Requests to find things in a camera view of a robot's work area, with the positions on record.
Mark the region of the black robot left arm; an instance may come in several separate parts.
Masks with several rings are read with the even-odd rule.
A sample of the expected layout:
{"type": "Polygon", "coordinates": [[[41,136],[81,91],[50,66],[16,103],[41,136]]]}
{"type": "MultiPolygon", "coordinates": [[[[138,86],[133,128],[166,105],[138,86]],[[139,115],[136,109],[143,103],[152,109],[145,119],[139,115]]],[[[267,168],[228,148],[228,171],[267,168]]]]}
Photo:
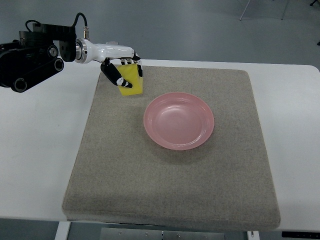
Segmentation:
{"type": "Polygon", "coordinates": [[[0,45],[0,86],[23,93],[60,73],[76,58],[75,25],[43,24],[19,32],[19,40],[0,45]]]}

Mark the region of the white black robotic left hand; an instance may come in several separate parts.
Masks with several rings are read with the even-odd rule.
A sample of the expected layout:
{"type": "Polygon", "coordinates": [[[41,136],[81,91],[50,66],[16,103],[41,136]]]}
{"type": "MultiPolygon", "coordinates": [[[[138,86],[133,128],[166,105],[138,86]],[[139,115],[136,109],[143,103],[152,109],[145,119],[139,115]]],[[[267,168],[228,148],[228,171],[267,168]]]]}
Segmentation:
{"type": "Polygon", "coordinates": [[[138,76],[143,76],[141,58],[133,48],[116,43],[95,44],[84,38],[76,40],[76,63],[99,62],[101,71],[112,84],[131,89],[132,83],[125,79],[111,63],[114,59],[120,60],[122,65],[136,64],[138,76]]]}

